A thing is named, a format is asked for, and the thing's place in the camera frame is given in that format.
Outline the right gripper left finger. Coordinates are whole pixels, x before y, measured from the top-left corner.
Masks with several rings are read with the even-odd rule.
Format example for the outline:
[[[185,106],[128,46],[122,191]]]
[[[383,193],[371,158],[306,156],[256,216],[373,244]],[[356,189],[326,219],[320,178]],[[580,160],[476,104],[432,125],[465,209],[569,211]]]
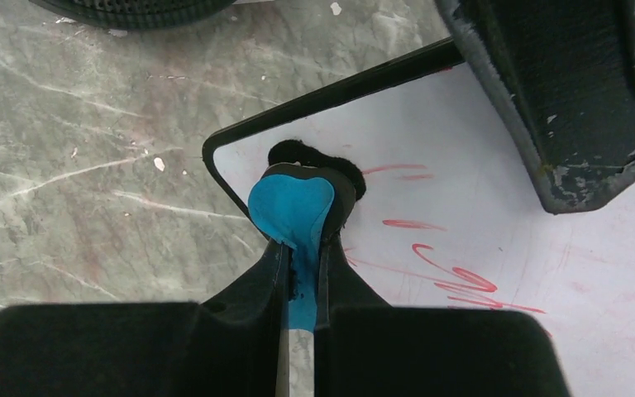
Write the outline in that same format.
[[[0,311],[0,396],[288,392],[289,249],[209,300],[31,304]]]

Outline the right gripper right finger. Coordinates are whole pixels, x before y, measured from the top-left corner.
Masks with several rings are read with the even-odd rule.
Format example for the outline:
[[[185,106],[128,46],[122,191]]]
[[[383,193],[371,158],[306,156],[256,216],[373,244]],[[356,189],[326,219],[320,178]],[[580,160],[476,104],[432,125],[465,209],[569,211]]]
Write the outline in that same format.
[[[350,268],[338,237],[319,252],[318,396],[567,396],[551,344],[513,311],[394,307]]]

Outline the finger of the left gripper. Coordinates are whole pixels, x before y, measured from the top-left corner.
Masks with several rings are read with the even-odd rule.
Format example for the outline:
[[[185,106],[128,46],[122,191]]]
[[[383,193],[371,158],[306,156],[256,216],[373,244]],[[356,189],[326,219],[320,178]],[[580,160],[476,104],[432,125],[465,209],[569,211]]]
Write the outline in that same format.
[[[602,208],[635,182],[635,1],[439,1],[544,209]]]

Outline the black framed whiteboard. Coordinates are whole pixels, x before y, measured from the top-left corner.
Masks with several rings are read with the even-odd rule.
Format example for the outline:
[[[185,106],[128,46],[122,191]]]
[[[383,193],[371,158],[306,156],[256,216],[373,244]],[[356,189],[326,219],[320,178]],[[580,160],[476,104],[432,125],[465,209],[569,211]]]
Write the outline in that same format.
[[[597,209],[547,212],[452,41],[216,132],[203,158],[244,208],[287,140],[363,174],[342,241],[388,302],[519,311],[549,335],[572,395],[635,396],[635,182]]]

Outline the blue whiteboard eraser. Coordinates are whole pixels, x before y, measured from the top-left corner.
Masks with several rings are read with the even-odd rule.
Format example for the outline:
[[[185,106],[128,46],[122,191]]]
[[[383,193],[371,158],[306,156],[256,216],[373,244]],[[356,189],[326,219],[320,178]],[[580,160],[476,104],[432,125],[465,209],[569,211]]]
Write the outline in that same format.
[[[311,332],[318,321],[320,250],[364,196],[364,175],[353,162],[296,139],[273,146],[268,163],[247,209],[262,233],[291,250],[289,328]]]

